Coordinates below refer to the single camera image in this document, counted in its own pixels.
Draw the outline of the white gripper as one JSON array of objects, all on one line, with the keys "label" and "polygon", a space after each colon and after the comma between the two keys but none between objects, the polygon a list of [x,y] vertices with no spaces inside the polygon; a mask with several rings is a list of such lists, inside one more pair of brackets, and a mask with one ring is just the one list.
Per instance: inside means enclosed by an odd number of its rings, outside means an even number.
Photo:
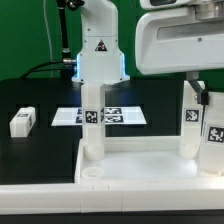
[{"label": "white gripper", "polygon": [[209,103],[200,70],[224,68],[224,20],[198,21],[193,7],[148,12],[137,23],[136,67],[144,75],[187,72],[197,103]]}]

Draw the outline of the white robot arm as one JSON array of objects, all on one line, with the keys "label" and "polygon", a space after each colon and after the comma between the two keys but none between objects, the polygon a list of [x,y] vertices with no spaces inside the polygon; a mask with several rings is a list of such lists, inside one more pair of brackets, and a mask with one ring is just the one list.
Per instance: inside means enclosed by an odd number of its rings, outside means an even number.
[{"label": "white robot arm", "polygon": [[[208,103],[198,83],[203,70],[224,68],[224,0],[139,0],[147,12],[135,31],[135,63],[144,75],[184,72]],[[77,55],[81,82],[114,84],[126,79],[118,46],[118,11],[110,0],[84,0],[82,50]]]}]

